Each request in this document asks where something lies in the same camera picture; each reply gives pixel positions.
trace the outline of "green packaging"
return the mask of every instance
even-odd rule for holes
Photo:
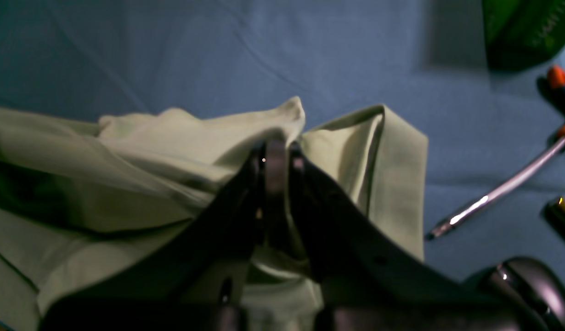
[[[493,69],[520,70],[565,45],[565,0],[483,0],[486,53]]]

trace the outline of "blue bedsheet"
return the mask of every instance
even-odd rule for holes
[[[543,151],[564,120],[536,89],[547,64],[489,73],[482,38],[480,0],[0,0],[0,105],[207,118],[300,96],[310,127],[385,103],[429,136],[429,230]],[[427,262],[463,280],[529,255],[565,283],[565,243],[539,215],[560,194],[565,154],[428,243]]]

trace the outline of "light green fabric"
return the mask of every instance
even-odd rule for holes
[[[382,105],[301,134],[304,124],[297,97],[209,120],[174,108],[90,124],[0,108],[0,319],[34,330],[61,296],[158,249],[207,207],[257,141],[281,134],[422,260],[425,136]],[[137,231],[113,235],[127,230]],[[242,298],[253,329],[310,329],[322,300],[301,275],[306,261],[257,247],[253,264]]]

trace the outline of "fabric fold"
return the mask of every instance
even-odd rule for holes
[[[88,124],[0,108],[0,256],[11,268],[0,285],[20,287],[1,277],[15,270],[35,287],[33,310],[6,309],[34,320],[60,297],[151,254],[186,230],[257,142],[273,137],[298,141],[379,230],[422,260],[427,138],[383,105],[302,134],[304,125],[298,97],[208,120],[171,108]],[[52,200],[56,214],[27,207]],[[276,281],[244,288],[251,323],[306,329],[322,306],[318,285],[300,271],[306,261],[257,247],[252,262]]]

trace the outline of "screwdriver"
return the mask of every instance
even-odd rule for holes
[[[553,97],[561,99],[559,102],[565,104],[565,71],[558,67],[553,66],[548,71],[548,84],[553,92]],[[435,239],[444,235],[468,220],[479,210],[484,209],[488,205],[492,205],[507,193],[515,190],[518,186],[523,184],[526,180],[531,178],[538,170],[540,170],[552,157],[565,150],[565,124],[556,133],[556,141],[547,151],[541,153],[532,163],[528,164],[526,168],[516,173],[515,176],[510,178],[501,186],[492,190],[491,192],[483,195],[477,201],[466,205],[465,207],[457,210],[453,214],[447,216],[433,228],[430,233],[426,235],[427,240]]]

